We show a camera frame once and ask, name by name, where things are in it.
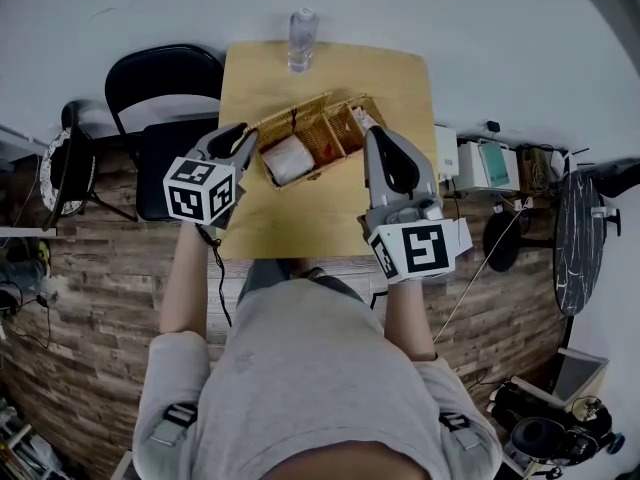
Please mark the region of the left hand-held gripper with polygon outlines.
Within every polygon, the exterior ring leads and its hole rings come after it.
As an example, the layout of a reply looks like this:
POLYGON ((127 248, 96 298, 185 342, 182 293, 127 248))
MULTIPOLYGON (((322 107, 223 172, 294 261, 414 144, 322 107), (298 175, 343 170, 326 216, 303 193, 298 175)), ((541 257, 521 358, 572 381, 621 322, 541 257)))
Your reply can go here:
POLYGON ((236 123, 218 128, 203 136, 186 157, 173 161, 163 179, 170 217, 219 229, 228 227, 245 193, 240 181, 259 139, 256 129, 244 135, 246 126, 236 123))

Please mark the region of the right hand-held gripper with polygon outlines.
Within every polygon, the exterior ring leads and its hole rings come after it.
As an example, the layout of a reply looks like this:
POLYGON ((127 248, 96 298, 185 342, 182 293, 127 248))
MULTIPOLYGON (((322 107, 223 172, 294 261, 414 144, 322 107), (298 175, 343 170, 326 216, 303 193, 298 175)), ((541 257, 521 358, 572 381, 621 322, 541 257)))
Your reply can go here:
POLYGON ((371 127, 365 136, 370 208, 363 236, 390 284, 446 276, 472 248, 467 221, 448 219, 429 159, 407 138, 371 127))

